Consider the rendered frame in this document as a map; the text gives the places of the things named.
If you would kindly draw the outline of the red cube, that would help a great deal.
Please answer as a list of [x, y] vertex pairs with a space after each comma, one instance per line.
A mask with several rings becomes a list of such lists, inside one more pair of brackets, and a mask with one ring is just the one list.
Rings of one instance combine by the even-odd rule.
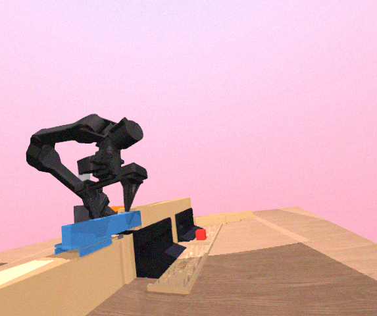
[[197, 229], [196, 237], [197, 237], [197, 240], [205, 240], [207, 237], [205, 229]]

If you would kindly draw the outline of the blue long bar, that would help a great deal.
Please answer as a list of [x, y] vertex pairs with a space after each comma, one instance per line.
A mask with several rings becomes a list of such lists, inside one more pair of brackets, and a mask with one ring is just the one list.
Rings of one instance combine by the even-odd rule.
[[141, 225], [141, 211], [125, 212], [80, 223], [62, 225], [62, 243], [54, 245], [55, 255], [77, 249], [80, 250], [80, 257], [85, 256], [111, 245], [112, 239], [109, 238], [112, 238], [113, 235], [139, 225]]

